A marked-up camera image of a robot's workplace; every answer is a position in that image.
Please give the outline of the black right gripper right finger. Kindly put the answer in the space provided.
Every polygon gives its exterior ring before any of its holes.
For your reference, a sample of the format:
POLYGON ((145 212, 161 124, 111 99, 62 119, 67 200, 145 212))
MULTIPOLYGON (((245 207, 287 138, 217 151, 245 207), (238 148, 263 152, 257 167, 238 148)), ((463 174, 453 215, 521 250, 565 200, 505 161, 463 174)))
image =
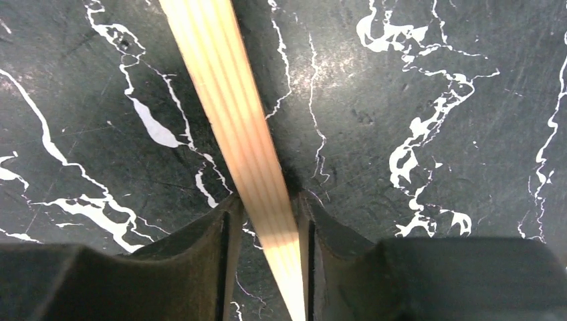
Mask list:
POLYGON ((565 320, 566 271, 539 241, 391 237, 373 243, 296 197, 308 320, 565 320))

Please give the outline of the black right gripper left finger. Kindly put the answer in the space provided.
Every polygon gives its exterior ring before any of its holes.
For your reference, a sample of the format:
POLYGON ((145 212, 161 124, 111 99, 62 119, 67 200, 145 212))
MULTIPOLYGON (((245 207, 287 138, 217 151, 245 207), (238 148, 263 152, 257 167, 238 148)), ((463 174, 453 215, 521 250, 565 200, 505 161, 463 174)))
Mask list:
POLYGON ((129 255, 1 245, 2 320, 226 320, 239 257, 236 195, 129 255))

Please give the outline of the wooden picture frame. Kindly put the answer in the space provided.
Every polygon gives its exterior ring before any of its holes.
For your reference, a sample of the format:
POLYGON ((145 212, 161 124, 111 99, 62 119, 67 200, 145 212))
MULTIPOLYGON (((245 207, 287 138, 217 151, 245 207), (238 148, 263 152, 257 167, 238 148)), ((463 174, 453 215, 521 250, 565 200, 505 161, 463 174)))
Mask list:
POLYGON ((300 234, 230 1, 162 1, 292 320, 305 320, 300 234))

